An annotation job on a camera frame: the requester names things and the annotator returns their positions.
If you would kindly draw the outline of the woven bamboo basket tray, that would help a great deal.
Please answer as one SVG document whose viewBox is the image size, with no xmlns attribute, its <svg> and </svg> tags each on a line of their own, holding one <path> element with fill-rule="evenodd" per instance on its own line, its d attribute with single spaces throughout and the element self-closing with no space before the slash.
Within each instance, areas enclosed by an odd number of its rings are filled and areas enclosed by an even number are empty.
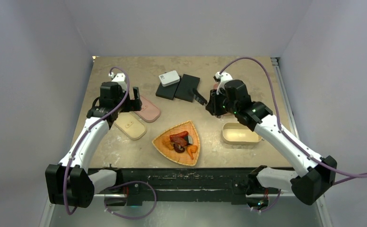
<svg viewBox="0 0 367 227">
<path fill-rule="evenodd" d="M 181 165 L 195 166 L 200 156 L 200 138 L 192 121 L 166 130 L 152 144 L 164 157 Z"/>
</svg>

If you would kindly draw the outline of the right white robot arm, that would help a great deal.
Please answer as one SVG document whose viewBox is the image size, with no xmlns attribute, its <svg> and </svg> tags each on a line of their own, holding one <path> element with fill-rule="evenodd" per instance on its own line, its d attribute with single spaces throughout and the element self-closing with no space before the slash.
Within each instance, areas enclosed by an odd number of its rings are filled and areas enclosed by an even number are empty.
<svg viewBox="0 0 367 227">
<path fill-rule="evenodd" d="M 268 141 L 293 167 L 292 171 L 260 166 L 249 175 L 249 188 L 261 192 L 276 188 L 292 192 L 302 203 L 312 205 L 335 180 L 337 161 L 309 149 L 279 123 L 270 108 L 253 101 L 241 80 L 231 80 L 210 91 L 207 101 L 196 89 L 191 93 L 213 116 L 233 114 L 238 122 Z"/>
</svg>

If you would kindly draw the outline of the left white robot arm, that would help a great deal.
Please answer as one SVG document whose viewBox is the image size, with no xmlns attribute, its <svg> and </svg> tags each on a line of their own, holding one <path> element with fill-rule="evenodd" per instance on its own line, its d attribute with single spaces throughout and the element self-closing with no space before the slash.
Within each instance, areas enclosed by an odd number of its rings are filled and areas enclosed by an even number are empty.
<svg viewBox="0 0 367 227">
<path fill-rule="evenodd" d="M 49 201 L 69 207 L 88 207 L 95 194 L 104 189 L 111 193 L 123 190 L 124 180 L 113 170 L 100 170 L 89 175 L 91 159 L 103 137 L 109 132 L 119 113 L 141 110 L 140 90 L 129 88 L 121 82 L 104 82 L 87 112 L 84 127 L 75 143 L 58 164 L 50 164 L 45 170 Z"/>
</svg>

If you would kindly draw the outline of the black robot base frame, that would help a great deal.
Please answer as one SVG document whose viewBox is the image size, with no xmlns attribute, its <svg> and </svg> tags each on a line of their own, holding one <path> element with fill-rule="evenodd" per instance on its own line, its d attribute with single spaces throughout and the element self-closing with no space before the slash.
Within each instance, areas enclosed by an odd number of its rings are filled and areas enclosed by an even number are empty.
<svg viewBox="0 0 367 227">
<path fill-rule="evenodd" d="M 262 197 L 265 189 L 250 179 L 253 167 L 230 168 L 115 168 L 115 185 L 132 182 L 121 189 L 103 189 L 96 196 L 127 199 L 128 206 L 144 201 L 229 202 L 245 205 Z"/>
</svg>

